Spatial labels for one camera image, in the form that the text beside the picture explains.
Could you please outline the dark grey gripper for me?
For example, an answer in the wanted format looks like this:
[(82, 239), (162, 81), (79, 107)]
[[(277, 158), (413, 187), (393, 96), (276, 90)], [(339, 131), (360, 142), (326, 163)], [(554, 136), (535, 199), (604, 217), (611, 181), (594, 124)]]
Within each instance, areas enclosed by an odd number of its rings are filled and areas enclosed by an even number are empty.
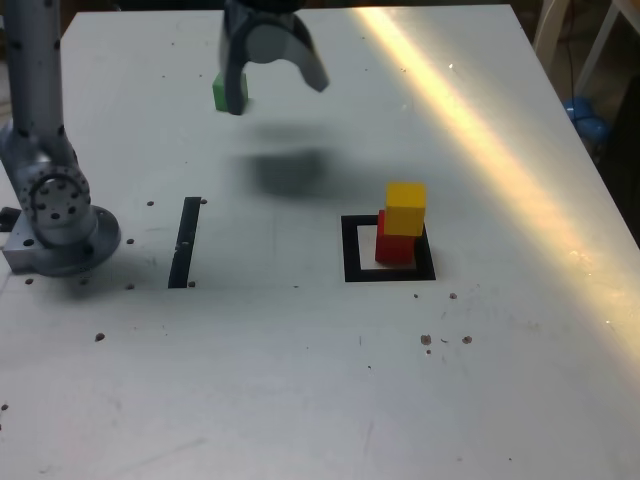
[[(248, 55), (246, 39), (249, 30)], [(242, 115), (245, 111), (247, 98), (242, 75), (249, 60), (257, 64), (284, 60), (298, 68), (305, 83), (313, 90), (322, 92), (329, 86), (327, 71), (310, 32), (293, 12), (276, 14), (226, 9), (219, 58), (225, 102), (232, 115)]]

